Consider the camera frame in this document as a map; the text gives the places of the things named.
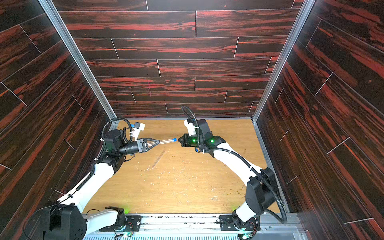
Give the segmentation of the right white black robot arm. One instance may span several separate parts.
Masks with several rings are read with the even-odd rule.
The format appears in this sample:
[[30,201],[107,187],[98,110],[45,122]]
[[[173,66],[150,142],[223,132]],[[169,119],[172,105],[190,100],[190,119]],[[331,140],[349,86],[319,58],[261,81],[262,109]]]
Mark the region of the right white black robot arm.
[[244,203],[232,213],[232,222],[242,230],[252,218],[271,212],[270,205],[276,203],[281,216],[273,214],[282,224],[287,222],[287,215],[280,198],[275,173],[270,168],[262,169],[246,160],[220,136],[213,135],[206,120],[184,121],[188,133],[183,134],[178,142],[182,147],[195,148],[198,153],[209,154],[231,169],[245,184]]

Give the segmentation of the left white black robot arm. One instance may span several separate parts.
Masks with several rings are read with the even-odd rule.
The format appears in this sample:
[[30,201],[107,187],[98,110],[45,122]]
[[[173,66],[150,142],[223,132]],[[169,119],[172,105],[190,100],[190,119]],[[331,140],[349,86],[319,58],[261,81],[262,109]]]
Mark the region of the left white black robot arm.
[[103,147],[95,158],[91,171],[65,196],[56,202],[38,209],[33,216],[39,217],[37,233],[33,240],[82,240],[99,229],[126,226],[125,212],[121,208],[107,207],[94,214],[83,214],[85,206],[95,193],[107,182],[123,163],[127,155],[145,153],[160,144],[159,140],[137,137],[139,130],[111,130],[102,134]]

